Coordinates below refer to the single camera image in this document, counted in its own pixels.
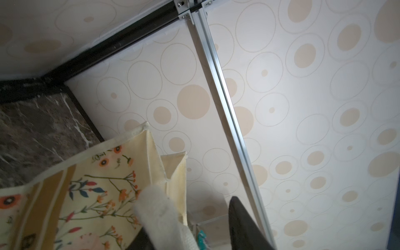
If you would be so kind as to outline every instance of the beige circle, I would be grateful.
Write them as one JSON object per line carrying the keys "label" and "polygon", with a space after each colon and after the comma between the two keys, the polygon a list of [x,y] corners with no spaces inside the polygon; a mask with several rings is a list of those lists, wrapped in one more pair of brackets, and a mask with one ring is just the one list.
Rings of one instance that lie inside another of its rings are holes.
{"label": "beige circle", "polygon": [[84,22],[91,22],[91,21],[93,21],[94,20],[94,17],[93,16],[88,16],[88,17],[85,17],[84,18]]}
{"label": "beige circle", "polygon": [[288,6],[288,17],[292,22],[304,21],[310,14],[312,0],[291,0]]}
{"label": "beige circle", "polygon": [[314,45],[303,44],[294,53],[294,63],[299,68],[307,68],[314,62],[316,54]]}
{"label": "beige circle", "polygon": [[400,165],[400,154],[386,152],[375,157],[368,166],[372,177],[384,177],[396,170]]}
{"label": "beige circle", "polygon": [[168,145],[170,146],[170,149],[174,152],[182,152],[185,149],[185,142],[179,137],[172,138],[169,141]]}
{"label": "beige circle", "polygon": [[201,86],[188,85],[179,92],[176,103],[183,116],[200,119],[210,109],[210,96]]}
{"label": "beige circle", "polygon": [[140,125],[140,123],[136,120],[132,120],[132,119],[127,120],[124,124],[124,129],[125,129],[125,131],[129,131],[129,130],[136,128],[139,125]]}
{"label": "beige circle", "polygon": [[153,116],[159,124],[167,124],[171,121],[171,112],[166,107],[157,107],[153,112]]}
{"label": "beige circle", "polygon": [[348,51],[354,48],[361,38],[361,28],[358,24],[349,24],[338,36],[338,48]]}
{"label": "beige circle", "polygon": [[375,224],[373,224],[373,225],[371,226],[371,231],[374,231],[374,232],[379,231],[379,230],[381,230],[384,226],[385,226],[385,224],[383,224],[382,222],[377,222],[377,223],[375,223]]}
{"label": "beige circle", "polygon": [[387,0],[376,15],[374,32],[378,40],[391,43],[400,38],[400,1]]}
{"label": "beige circle", "polygon": [[357,108],[349,108],[348,110],[344,111],[343,114],[340,116],[340,124],[345,127],[349,127],[356,123],[360,118],[360,110]]}
{"label": "beige circle", "polygon": [[264,184],[264,182],[268,178],[267,170],[263,166],[253,165],[253,171],[254,171],[254,175],[256,176],[258,186],[261,186],[262,184]]}
{"label": "beige circle", "polygon": [[397,62],[393,61],[390,63],[390,68],[395,68],[397,66]]}
{"label": "beige circle", "polygon": [[24,50],[28,53],[40,54],[56,50],[59,47],[61,47],[59,40],[47,39],[31,42],[24,47]]}
{"label": "beige circle", "polygon": [[291,170],[292,164],[288,161],[279,162],[275,167],[275,171],[278,174],[287,174]]}
{"label": "beige circle", "polygon": [[242,135],[247,135],[254,125],[253,114],[245,107],[234,107]]}
{"label": "beige circle", "polygon": [[238,85],[232,78],[225,78],[226,86],[228,87],[229,96],[233,97],[238,91]]}
{"label": "beige circle", "polygon": [[357,199],[358,193],[356,191],[348,191],[342,196],[342,200],[345,202],[352,202],[353,200]]}
{"label": "beige circle", "polygon": [[216,211],[217,209],[214,206],[205,206],[203,208],[203,213],[208,216],[214,215]]}
{"label": "beige circle", "polygon": [[287,236],[299,236],[305,233],[308,229],[308,224],[303,220],[292,220],[283,228]]}
{"label": "beige circle", "polygon": [[5,45],[11,38],[12,30],[4,24],[0,24],[0,46]]}
{"label": "beige circle", "polygon": [[326,178],[323,176],[315,177],[310,182],[310,187],[312,189],[320,189],[326,184]]}
{"label": "beige circle", "polygon": [[262,70],[262,71],[261,71],[261,75],[262,75],[263,77],[266,77],[266,76],[268,75],[268,70]]}
{"label": "beige circle", "polygon": [[307,157],[307,162],[311,166],[316,166],[316,165],[320,164],[324,160],[324,158],[325,158],[324,153],[322,153],[321,151],[315,151],[315,152],[312,152]]}
{"label": "beige circle", "polygon": [[293,242],[293,247],[295,248],[301,248],[306,244],[306,242],[304,240],[296,240],[295,242]]}
{"label": "beige circle", "polygon": [[378,143],[381,145],[387,145],[389,143],[391,143],[397,136],[397,132],[395,129],[393,128],[388,128],[384,131],[382,131],[379,135],[378,135]]}

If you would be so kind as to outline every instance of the solid beige circle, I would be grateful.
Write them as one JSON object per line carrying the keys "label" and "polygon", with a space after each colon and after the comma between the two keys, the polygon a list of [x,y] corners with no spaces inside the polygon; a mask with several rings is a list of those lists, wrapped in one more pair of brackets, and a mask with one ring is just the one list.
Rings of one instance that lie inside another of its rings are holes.
{"label": "solid beige circle", "polygon": [[312,189],[320,189],[326,184],[326,178],[323,176],[315,177],[310,182],[310,187]]}
{"label": "solid beige circle", "polygon": [[171,121],[171,112],[166,107],[157,107],[153,112],[153,117],[159,124],[167,124]]}
{"label": "solid beige circle", "polygon": [[368,166],[372,177],[384,177],[391,174],[400,165],[400,154],[386,152],[375,157]]}
{"label": "solid beige circle", "polygon": [[312,152],[307,157],[307,162],[311,166],[316,166],[316,165],[320,164],[324,160],[324,158],[325,158],[324,153],[322,153],[321,151],[315,151],[315,152]]}
{"label": "solid beige circle", "polygon": [[348,51],[354,48],[361,38],[361,28],[357,24],[349,24],[338,36],[338,48]]}
{"label": "solid beige circle", "polygon": [[374,32],[378,40],[391,43],[400,38],[400,1],[387,0],[376,15]]}
{"label": "solid beige circle", "polygon": [[397,62],[393,61],[390,63],[389,67],[390,68],[395,68],[397,66]]}
{"label": "solid beige circle", "polygon": [[0,46],[5,45],[11,38],[12,30],[4,24],[0,24]]}
{"label": "solid beige circle", "polygon": [[217,211],[217,209],[214,206],[205,206],[203,208],[203,213],[207,216],[212,216],[215,214],[215,212]]}
{"label": "solid beige circle", "polygon": [[358,193],[356,191],[348,191],[342,196],[342,200],[345,202],[352,202],[353,200],[357,199]]}
{"label": "solid beige circle", "polygon": [[124,129],[125,129],[125,131],[129,131],[129,130],[136,128],[139,125],[140,125],[140,123],[136,120],[133,120],[133,119],[127,120],[124,124]]}
{"label": "solid beige circle", "polygon": [[317,50],[312,44],[303,44],[294,53],[294,63],[299,68],[307,68],[310,66],[317,54]]}
{"label": "solid beige circle", "polygon": [[304,240],[296,240],[293,242],[293,247],[295,248],[301,248],[306,244]]}
{"label": "solid beige circle", "polygon": [[345,127],[349,127],[356,123],[360,118],[360,110],[357,108],[349,108],[348,110],[344,111],[343,114],[340,116],[340,124]]}
{"label": "solid beige circle", "polygon": [[169,141],[168,145],[170,146],[170,149],[174,152],[182,152],[185,148],[185,142],[179,137],[172,138]]}
{"label": "solid beige circle", "polygon": [[229,96],[233,97],[238,91],[238,85],[232,78],[225,78],[226,86],[228,87]]}
{"label": "solid beige circle", "polygon": [[262,75],[263,77],[266,77],[266,76],[268,75],[268,70],[262,70],[262,71],[261,71],[261,75]]}
{"label": "solid beige circle", "polygon": [[308,229],[308,224],[303,220],[292,220],[283,228],[287,236],[299,236],[305,233]]}
{"label": "solid beige circle", "polygon": [[253,171],[254,171],[254,175],[256,176],[258,186],[261,186],[262,184],[264,184],[264,182],[268,178],[267,170],[263,166],[253,165]]}
{"label": "solid beige circle", "polygon": [[179,111],[189,119],[200,119],[210,109],[210,96],[199,85],[188,85],[178,94]]}
{"label": "solid beige circle", "polygon": [[59,40],[47,39],[31,42],[24,47],[24,50],[28,53],[40,54],[56,50],[59,47],[61,47]]}
{"label": "solid beige circle", "polygon": [[253,114],[245,107],[234,107],[242,135],[247,135],[254,125]]}
{"label": "solid beige circle", "polygon": [[287,174],[291,170],[292,164],[288,161],[279,162],[275,167],[275,171],[277,174]]}
{"label": "solid beige circle", "polygon": [[83,19],[84,22],[91,22],[91,21],[93,21],[93,20],[94,20],[94,17],[93,17],[93,16],[88,16],[88,17],[85,17],[85,18]]}
{"label": "solid beige circle", "polygon": [[373,224],[373,225],[371,226],[371,231],[374,231],[374,232],[379,231],[379,230],[381,230],[384,226],[385,226],[385,224],[383,224],[382,222],[377,222],[377,223],[375,223],[375,224]]}
{"label": "solid beige circle", "polygon": [[389,143],[391,143],[397,136],[397,132],[395,129],[393,128],[388,128],[384,131],[382,131],[379,135],[378,135],[378,143],[381,145],[387,145]]}
{"label": "solid beige circle", "polygon": [[291,0],[288,6],[288,17],[292,22],[304,21],[310,14],[312,0]]}

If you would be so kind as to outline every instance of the dark marble panel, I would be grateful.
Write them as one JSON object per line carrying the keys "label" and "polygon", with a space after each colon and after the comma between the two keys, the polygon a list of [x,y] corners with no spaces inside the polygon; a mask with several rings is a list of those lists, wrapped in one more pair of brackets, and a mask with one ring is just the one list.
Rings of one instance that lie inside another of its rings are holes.
{"label": "dark marble panel", "polygon": [[100,143],[66,94],[0,105],[0,188]]}

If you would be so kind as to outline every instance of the brown marble surface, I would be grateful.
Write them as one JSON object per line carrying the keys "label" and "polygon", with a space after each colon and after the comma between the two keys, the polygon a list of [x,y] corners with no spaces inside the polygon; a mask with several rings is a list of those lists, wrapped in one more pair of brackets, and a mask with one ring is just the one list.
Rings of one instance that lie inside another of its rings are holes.
{"label": "brown marble surface", "polygon": [[66,94],[0,105],[0,188],[100,143]]}

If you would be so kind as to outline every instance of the beige dot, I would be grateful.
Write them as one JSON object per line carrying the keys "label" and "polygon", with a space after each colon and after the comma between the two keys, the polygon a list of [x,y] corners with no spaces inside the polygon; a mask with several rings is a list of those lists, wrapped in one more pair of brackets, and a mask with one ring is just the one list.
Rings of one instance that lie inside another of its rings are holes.
{"label": "beige dot", "polygon": [[178,94],[179,111],[189,119],[202,118],[210,109],[210,96],[199,85],[188,85]]}
{"label": "beige dot", "polygon": [[234,107],[236,117],[238,118],[240,130],[242,134],[247,135],[253,128],[254,118],[253,114],[245,107]]}
{"label": "beige dot", "polygon": [[307,68],[314,62],[316,53],[312,44],[303,44],[294,54],[294,63],[299,68]]}
{"label": "beige dot", "polygon": [[0,24],[0,46],[8,43],[12,38],[12,30],[5,26],[4,24]]}
{"label": "beige dot", "polygon": [[174,152],[182,152],[185,148],[185,142],[179,137],[172,138],[168,144]]}
{"label": "beige dot", "polygon": [[208,216],[214,215],[216,211],[217,210],[214,206],[205,206],[203,208],[203,213]]}
{"label": "beige dot", "polygon": [[61,47],[60,41],[48,39],[48,40],[31,42],[30,44],[25,46],[24,50],[28,53],[40,54],[56,50],[59,47]]}
{"label": "beige dot", "polygon": [[378,40],[391,43],[400,38],[400,1],[387,0],[376,15],[374,32]]}
{"label": "beige dot", "polygon": [[372,177],[384,177],[391,174],[400,165],[400,154],[386,152],[375,157],[368,166]]}
{"label": "beige dot", "polygon": [[315,177],[310,182],[310,187],[312,189],[320,189],[326,184],[326,178],[323,176]]}
{"label": "beige dot", "polygon": [[279,162],[275,167],[275,171],[278,174],[287,174],[291,170],[292,170],[292,164],[287,161]]}
{"label": "beige dot", "polygon": [[256,176],[257,184],[261,186],[268,178],[267,170],[260,165],[253,165],[254,175]]}
{"label": "beige dot", "polygon": [[127,120],[124,124],[124,129],[126,131],[129,131],[129,130],[136,128],[139,125],[140,125],[140,123],[136,120]]}
{"label": "beige dot", "polygon": [[293,247],[295,248],[300,248],[303,247],[306,244],[304,240],[296,240],[293,242]]}
{"label": "beige dot", "polygon": [[325,158],[324,153],[322,153],[321,151],[315,151],[315,152],[312,152],[307,157],[307,162],[311,166],[316,166],[316,165],[320,164],[324,160],[324,158]]}
{"label": "beige dot", "polygon": [[238,85],[232,78],[225,78],[225,82],[226,86],[228,87],[230,97],[233,97],[238,90]]}
{"label": "beige dot", "polygon": [[304,21],[310,14],[312,0],[291,0],[288,6],[288,17],[292,22]]}
{"label": "beige dot", "polygon": [[262,75],[263,77],[266,77],[266,76],[268,75],[268,70],[263,70],[263,71],[261,71],[261,75]]}
{"label": "beige dot", "polygon": [[85,19],[84,19],[85,22],[91,22],[93,20],[94,20],[93,16],[88,16],[88,17],[85,17]]}
{"label": "beige dot", "polygon": [[357,108],[349,108],[344,111],[340,116],[340,124],[345,127],[351,126],[358,121],[360,118],[360,111]]}
{"label": "beige dot", "polygon": [[395,68],[397,66],[397,62],[391,62],[389,66],[390,68]]}
{"label": "beige dot", "polygon": [[384,227],[384,225],[385,224],[383,224],[382,222],[377,222],[371,226],[371,231],[374,231],[374,232],[379,231]]}
{"label": "beige dot", "polygon": [[361,38],[361,28],[357,24],[349,24],[338,36],[338,47],[342,51],[354,48]]}
{"label": "beige dot", "polygon": [[342,196],[342,200],[345,202],[352,202],[353,200],[357,199],[358,193],[356,191],[348,191]]}
{"label": "beige dot", "polygon": [[308,229],[308,224],[303,220],[292,220],[283,228],[287,236],[299,236],[305,233]]}
{"label": "beige dot", "polygon": [[389,143],[391,143],[397,136],[397,132],[395,129],[393,128],[388,128],[384,131],[382,131],[379,135],[378,135],[378,143],[381,145],[387,145]]}
{"label": "beige dot", "polygon": [[153,112],[154,120],[159,124],[167,124],[171,120],[171,112],[166,107],[157,107]]}

